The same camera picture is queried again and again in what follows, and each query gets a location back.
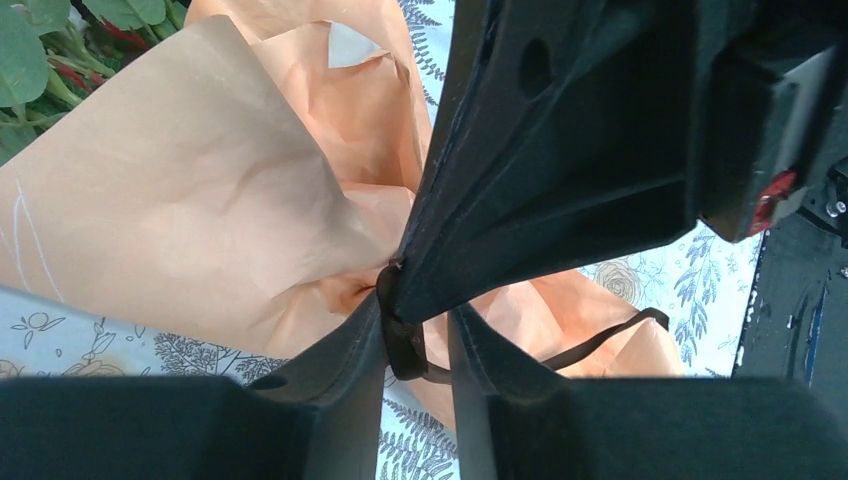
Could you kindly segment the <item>dark brown ribbon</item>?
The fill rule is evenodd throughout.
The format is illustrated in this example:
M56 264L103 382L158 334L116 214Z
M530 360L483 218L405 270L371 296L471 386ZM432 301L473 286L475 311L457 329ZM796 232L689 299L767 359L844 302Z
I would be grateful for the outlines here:
M423 378L431 383L450 385L451 371L427 359L423 327L421 324L406 324L393 311L394 290L402 270L402 260L392 259L377 276L375 294L380 309L382 336L387 361L398 380L409 381ZM613 325L588 340L548 359L541 365L559 370L587 358L613 336L651 318L663 329L669 328L669 317L656 308L639 311L627 321Z

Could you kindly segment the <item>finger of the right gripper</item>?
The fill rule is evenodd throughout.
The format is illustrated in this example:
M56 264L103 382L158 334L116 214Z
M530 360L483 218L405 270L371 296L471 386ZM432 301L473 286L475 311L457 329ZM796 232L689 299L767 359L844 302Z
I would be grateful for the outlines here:
M459 1L424 175L386 284L419 324L695 223L694 1Z

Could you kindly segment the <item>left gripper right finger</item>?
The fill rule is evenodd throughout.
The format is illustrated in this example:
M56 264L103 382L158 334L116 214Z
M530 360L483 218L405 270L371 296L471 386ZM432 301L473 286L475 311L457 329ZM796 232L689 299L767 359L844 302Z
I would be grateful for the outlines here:
M843 479L847 439L778 379L581 378L541 365L470 306L449 317L465 479Z

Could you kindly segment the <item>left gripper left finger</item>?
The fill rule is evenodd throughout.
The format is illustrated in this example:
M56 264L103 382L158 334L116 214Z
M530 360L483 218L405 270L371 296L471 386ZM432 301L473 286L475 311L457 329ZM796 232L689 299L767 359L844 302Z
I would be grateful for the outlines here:
M226 376L1 384L5 479L371 479L386 366L377 300L247 386Z

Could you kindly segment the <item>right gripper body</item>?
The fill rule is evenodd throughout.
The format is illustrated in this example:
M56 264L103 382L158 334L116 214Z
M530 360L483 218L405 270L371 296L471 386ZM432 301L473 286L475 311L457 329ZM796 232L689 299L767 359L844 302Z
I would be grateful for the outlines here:
M738 243L799 210L847 156L847 4L735 1L711 65L699 216Z

